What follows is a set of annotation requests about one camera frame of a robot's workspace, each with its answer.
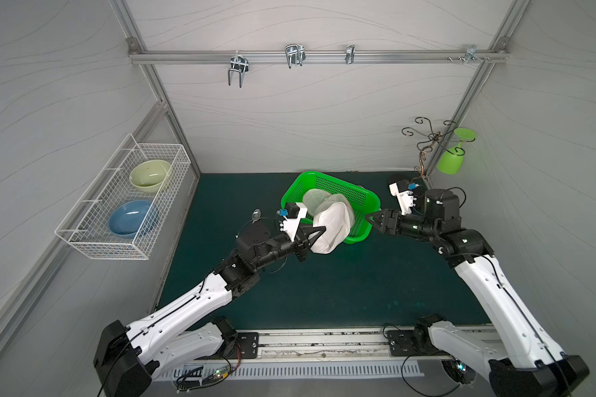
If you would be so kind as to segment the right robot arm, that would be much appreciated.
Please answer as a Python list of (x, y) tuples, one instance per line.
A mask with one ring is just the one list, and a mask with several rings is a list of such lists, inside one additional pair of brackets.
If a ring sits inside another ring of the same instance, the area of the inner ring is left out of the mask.
[(589, 376), (578, 355), (567, 354), (526, 307), (483, 235), (464, 228), (461, 201), (450, 190), (395, 193), (400, 208), (365, 219), (381, 233), (425, 238), (470, 288), (500, 337), (485, 342), (438, 314), (422, 318), (412, 332), (418, 354), (443, 353), (475, 371), (497, 396), (570, 396)]

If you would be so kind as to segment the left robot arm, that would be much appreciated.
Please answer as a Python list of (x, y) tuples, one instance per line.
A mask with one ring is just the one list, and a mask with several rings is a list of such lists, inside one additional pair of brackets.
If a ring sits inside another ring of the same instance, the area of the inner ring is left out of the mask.
[(188, 358), (213, 356), (233, 344), (235, 332), (219, 321), (190, 335), (184, 332), (249, 291), (265, 266), (290, 255), (304, 261), (326, 228), (300, 221), (294, 225), (293, 235), (274, 237), (266, 224), (250, 224), (237, 237), (236, 248), (200, 284), (143, 319), (108, 324), (93, 361), (101, 384), (98, 393), (139, 396), (170, 367)]

